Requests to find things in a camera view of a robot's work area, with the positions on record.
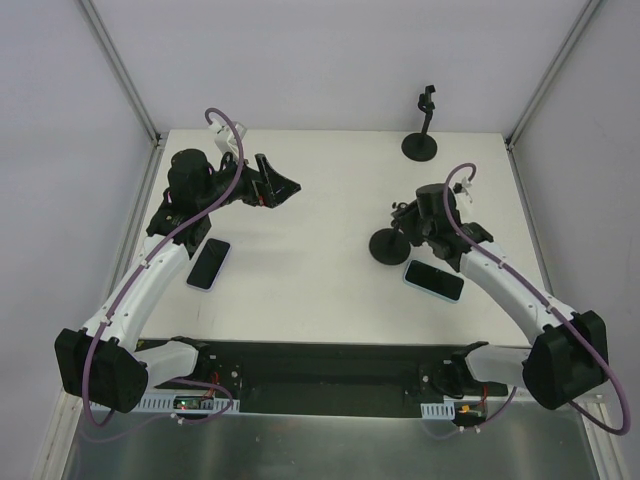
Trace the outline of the black phone stand round base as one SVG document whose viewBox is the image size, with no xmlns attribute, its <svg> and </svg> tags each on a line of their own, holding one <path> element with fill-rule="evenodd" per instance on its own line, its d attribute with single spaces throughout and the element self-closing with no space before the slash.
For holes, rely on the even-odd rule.
<svg viewBox="0 0 640 480">
<path fill-rule="evenodd" d="M 409 258 L 411 244 L 395 219 L 395 214 L 402 213 L 407 206 L 406 202 L 394 203 L 390 226 L 376 231 L 369 240 L 371 256 L 383 265 L 397 266 Z"/>
</svg>

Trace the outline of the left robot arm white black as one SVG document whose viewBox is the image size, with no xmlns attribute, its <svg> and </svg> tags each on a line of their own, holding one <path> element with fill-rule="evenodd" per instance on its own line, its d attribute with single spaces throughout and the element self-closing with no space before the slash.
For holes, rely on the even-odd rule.
<svg viewBox="0 0 640 480">
<path fill-rule="evenodd" d="M 255 160 L 250 168 L 226 152 L 214 168 L 198 149 L 172 157 L 168 186 L 136 262 L 93 317 L 78 330 L 63 329 L 54 342 L 63 388 L 84 406 L 128 413 L 150 387 L 177 378 L 191 389 L 209 382 L 203 342 L 179 336 L 145 351 L 137 343 L 165 290 L 205 240 L 212 210 L 234 201 L 275 208 L 300 191 L 265 155 Z"/>
</svg>

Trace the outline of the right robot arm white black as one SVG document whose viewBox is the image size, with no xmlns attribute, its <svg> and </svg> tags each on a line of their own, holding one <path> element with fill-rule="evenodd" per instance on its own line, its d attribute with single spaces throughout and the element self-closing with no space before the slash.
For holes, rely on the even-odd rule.
<svg viewBox="0 0 640 480">
<path fill-rule="evenodd" d="M 464 223 L 452 190 L 419 188 L 410 203 L 397 203 L 391 225 L 407 242 L 427 244 L 434 255 L 488 294 L 525 335 L 526 347 L 478 341 L 452 356 L 452 387 L 473 394 L 486 382 L 524 388 L 555 410 L 604 384 L 609 376 L 606 327 L 594 312 L 576 312 L 518 277 L 493 236 Z"/>
</svg>

